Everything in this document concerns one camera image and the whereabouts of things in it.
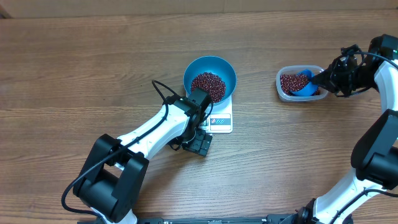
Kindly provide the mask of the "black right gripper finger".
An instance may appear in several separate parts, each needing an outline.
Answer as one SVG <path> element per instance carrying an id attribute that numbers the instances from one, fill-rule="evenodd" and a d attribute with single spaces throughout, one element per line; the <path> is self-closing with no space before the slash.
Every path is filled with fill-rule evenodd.
<path id="1" fill-rule="evenodd" d="M 329 82 L 331 80 L 332 73 L 333 73 L 333 70 L 330 68 L 327 68 L 324 71 L 322 71 L 319 74 L 312 77 L 312 81 L 313 82 Z"/>
<path id="2" fill-rule="evenodd" d="M 331 92 L 331 93 L 335 92 L 335 87 L 331 83 L 329 76 L 314 76 L 312 78 L 312 83 L 314 85 L 317 85 L 317 86 Z"/>

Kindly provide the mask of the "blue plastic measuring scoop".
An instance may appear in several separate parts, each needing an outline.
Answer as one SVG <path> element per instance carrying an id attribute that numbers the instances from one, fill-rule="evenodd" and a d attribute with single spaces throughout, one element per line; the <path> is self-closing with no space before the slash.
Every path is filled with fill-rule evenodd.
<path id="1" fill-rule="evenodd" d="M 289 81 L 289 93 L 293 96 L 312 96 L 318 91 L 318 86 L 311 80 L 314 73 L 305 69 L 297 74 L 293 74 Z"/>

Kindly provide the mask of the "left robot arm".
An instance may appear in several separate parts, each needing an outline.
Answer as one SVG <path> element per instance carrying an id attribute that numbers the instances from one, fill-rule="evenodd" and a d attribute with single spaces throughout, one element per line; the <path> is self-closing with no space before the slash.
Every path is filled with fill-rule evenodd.
<path id="1" fill-rule="evenodd" d="M 73 194 L 91 209 L 95 223 L 134 223 L 137 202 L 150 159 L 164 146 L 206 156 L 212 136 L 200 129 L 211 105 L 209 94 L 168 96 L 162 109 L 129 134 L 100 136 L 77 177 Z"/>

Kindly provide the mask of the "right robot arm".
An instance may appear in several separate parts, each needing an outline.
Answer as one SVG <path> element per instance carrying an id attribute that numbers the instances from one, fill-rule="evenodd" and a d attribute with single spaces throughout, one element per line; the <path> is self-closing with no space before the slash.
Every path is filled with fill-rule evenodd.
<path id="1" fill-rule="evenodd" d="M 357 45 L 342 48 L 326 70 L 308 80 L 337 97 L 373 88 L 381 98 L 382 114 L 356 143 L 351 170 L 283 223 L 352 223 L 352 213 L 370 198 L 397 197 L 391 192 L 397 187 L 397 37 L 375 37 L 366 52 Z"/>

